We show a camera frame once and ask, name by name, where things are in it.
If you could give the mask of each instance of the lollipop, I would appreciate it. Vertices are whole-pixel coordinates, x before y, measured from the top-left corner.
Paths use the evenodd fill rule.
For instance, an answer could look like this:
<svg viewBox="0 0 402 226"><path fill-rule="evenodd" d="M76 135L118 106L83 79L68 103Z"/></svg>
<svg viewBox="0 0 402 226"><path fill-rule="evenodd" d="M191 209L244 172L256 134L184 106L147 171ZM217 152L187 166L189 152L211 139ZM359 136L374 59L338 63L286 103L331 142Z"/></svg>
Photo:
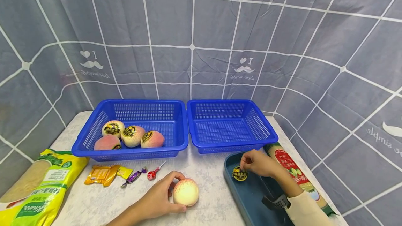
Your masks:
<svg viewBox="0 0 402 226"><path fill-rule="evenodd" d="M166 161L164 161L159 167L156 168L156 170L154 171L149 171L147 178L148 180L152 181L153 179L155 179L156 177L156 173L158 173L159 170L161 170L161 167L166 163Z"/></svg>

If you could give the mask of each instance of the mustache logo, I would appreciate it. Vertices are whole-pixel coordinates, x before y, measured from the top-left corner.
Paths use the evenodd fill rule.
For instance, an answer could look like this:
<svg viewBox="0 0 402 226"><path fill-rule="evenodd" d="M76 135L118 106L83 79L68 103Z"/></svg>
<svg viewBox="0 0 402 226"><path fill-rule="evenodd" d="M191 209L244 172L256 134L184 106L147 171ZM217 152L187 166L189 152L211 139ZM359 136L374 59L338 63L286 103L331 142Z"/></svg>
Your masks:
<svg viewBox="0 0 402 226"><path fill-rule="evenodd" d="M402 128L388 126L384 121L382 123L382 128L392 136L402 137Z"/></svg>
<svg viewBox="0 0 402 226"><path fill-rule="evenodd" d="M254 72L254 70L252 70L250 67L243 67L243 66L241 66L241 67L235 69L234 71L235 71L236 73L240 73L240 72L242 72L242 71L245 71L246 73L252 73L252 72Z"/></svg>
<svg viewBox="0 0 402 226"><path fill-rule="evenodd" d="M103 69L103 65L99 64L97 61L87 61L84 64L80 63L83 67L93 68L96 67L98 69Z"/></svg>

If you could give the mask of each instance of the empty blue basket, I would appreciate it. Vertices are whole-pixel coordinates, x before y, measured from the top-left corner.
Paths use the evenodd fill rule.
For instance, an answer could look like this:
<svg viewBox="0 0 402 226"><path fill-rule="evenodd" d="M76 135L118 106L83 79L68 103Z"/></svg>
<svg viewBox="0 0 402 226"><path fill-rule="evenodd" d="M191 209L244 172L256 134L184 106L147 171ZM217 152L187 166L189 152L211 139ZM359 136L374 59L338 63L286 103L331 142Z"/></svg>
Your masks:
<svg viewBox="0 0 402 226"><path fill-rule="evenodd" d="M253 101L187 102L191 140L200 154L260 149L278 135Z"/></svg>
<svg viewBox="0 0 402 226"><path fill-rule="evenodd" d="M178 100L107 99L92 112L72 147L72 153L96 161L175 157L188 146L186 117L185 104ZM122 121L125 126L141 126L145 131L159 131L165 137L164 145L142 149L140 146L128 148L122 143L120 150L95 151L94 145L102 136L102 127L110 120Z"/></svg>

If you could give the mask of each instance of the gray curtain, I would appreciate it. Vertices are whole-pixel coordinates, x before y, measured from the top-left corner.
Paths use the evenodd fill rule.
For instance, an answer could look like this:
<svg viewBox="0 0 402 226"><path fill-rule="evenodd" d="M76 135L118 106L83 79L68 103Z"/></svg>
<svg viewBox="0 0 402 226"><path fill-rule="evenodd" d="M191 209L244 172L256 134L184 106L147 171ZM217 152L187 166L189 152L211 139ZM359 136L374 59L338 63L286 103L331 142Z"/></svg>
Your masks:
<svg viewBox="0 0 402 226"><path fill-rule="evenodd" d="M0 195L103 99L250 99L350 225L399 225L402 0L0 0Z"/></svg>

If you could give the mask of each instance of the white sleeve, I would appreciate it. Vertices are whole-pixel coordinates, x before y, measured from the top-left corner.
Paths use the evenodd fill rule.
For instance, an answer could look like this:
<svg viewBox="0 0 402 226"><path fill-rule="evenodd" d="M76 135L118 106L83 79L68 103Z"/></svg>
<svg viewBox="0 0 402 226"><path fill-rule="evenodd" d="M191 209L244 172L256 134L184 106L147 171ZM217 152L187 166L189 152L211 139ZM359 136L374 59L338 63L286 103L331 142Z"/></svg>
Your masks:
<svg viewBox="0 0 402 226"><path fill-rule="evenodd" d="M288 198L290 208L286 213L295 226L332 226L328 216L321 210L315 200L304 191L300 195Z"/></svg>

